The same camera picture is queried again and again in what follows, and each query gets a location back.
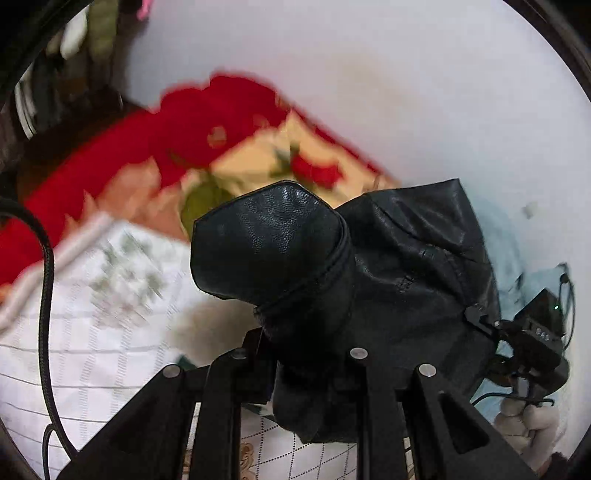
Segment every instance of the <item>black metal bracket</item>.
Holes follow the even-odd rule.
[[[434,366],[384,370],[354,348],[344,383],[358,398],[358,479],[406,480],[409,436],[422,480],[534,480],[532,470]],[[201,402],[190,480],[239,478],[242,403],[271,398],[276,361],[261,330],[209,367],[162,369],[62,470],[58,479],[173,480]]]
[[[476,327],[486,336],[498,340],[498,329],[501,326],[501,322],[497,320],[495,323],[491,323],[489,321],[489,316],[482,313],[478,306],[472,305],[464,310],[464,320]]]

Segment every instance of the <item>green leaf pattern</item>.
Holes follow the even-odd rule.
[[[195,220],[205,215],[209,210],[234,198],[225,183],[232,180],[240,182],[239,185],[242,183],[242,180],[239,179],[222,180],[207,170],[204,170],[203,174],[204,180],[188,193],[180,212],[181,223],[187,231],[189,239],[193,236]]]
[[[102,248],[101,274],[90,282],[98,326],[130,327],[145,322],[151,303],[166,287],[152,244],[124,232],[119,245]]]

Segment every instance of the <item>red flower pattern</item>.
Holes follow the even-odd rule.
[[[338,163],[333,163],[328,167],[319,167],[312,165],[300,155],[295,155],[291,159],[291,171],[296,178],[302,178],[317,184],[319,187],[331,190],[335,184],[343,178],[343,173],[339,169]]]

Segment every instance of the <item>light blue cloth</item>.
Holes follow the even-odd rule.
[[[480,224],[486,252],[495,274],[501,318],[513,320],[515,315],[544,288],[558,296],[560,276],[568,271],[568,265],[560,264],[547,270],[526,272],[509,217],[499,207],[481,198],[476,192],[465,187],[464,190]],[[561,296],[562,305],[565,305],[569,296],[568,285],[563,285]],[[500,342],[497,353],[510,357],[513,355],[513,350],[508,343]],[[510,393],[511,389],[500,387],[484,379],[472,401],[490,392]],[[488,421],[493,422],[500,412],[501,401],[499,397],[486,398],[476,408]]]

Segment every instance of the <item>checkered pattern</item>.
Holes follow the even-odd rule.
[[[102,248],[132,234],[149,241],[158,255],[165,286],[150,305],[144,325],[104,327],[92,303],[92,281],[104,261]],[[0,416],[14,442],[43,477],[41,439],[49,423],[39,379],[37,332],[40,288],[31,295],[12,329],[0,338]],[[126,222],[116,222],[93,246],[56,275],[50,328],[50,371],[57,408],[68,437],[82,448],[100,428],[179,351],[164,337],[173,317],[203,295],[189,270],[189,248]],[[254,457],[249,471],[258,480],[352,480],[355,445],[302,445],[273,422],[243,411],[242,443]],[[68,462],[54,436],[51,477]]]

